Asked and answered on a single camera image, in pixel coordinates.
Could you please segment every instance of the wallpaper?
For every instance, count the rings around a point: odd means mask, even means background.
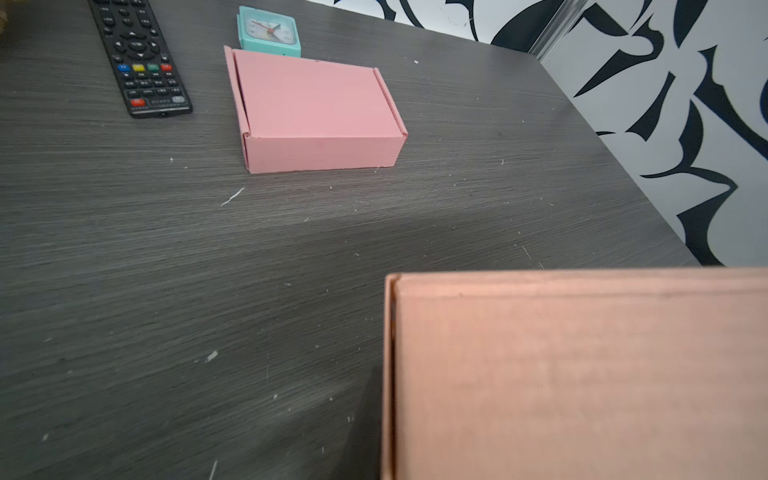
[[[544,67],[705,265],[768,265],[768,2],[597,0]]]
[[[528,51],[563,0],[310,0],[427,30]]]

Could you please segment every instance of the orange cardboard box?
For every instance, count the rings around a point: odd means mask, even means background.
[[[386,280],[384,480],[768,478],[768,269]]]

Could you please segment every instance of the clock face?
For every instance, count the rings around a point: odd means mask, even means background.
[[[280,24],[277,22],[265,22],[263,20],[250,19],[246,25],[248,35],[260,40],[274,41],[293,45],[296,43],[296,36],[293,34],[291,24]]]

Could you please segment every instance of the black remote control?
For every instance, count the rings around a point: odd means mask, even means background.
[[[147,0],[88,0],[128,113],[134,118],[192,112],[176,64]]]

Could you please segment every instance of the wall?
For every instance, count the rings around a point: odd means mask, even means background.
[[[448,35],[528,51],[563,0],[310,0]]]
[[[544,60],[704,264],[768,265],[768,2],[598,0]]]

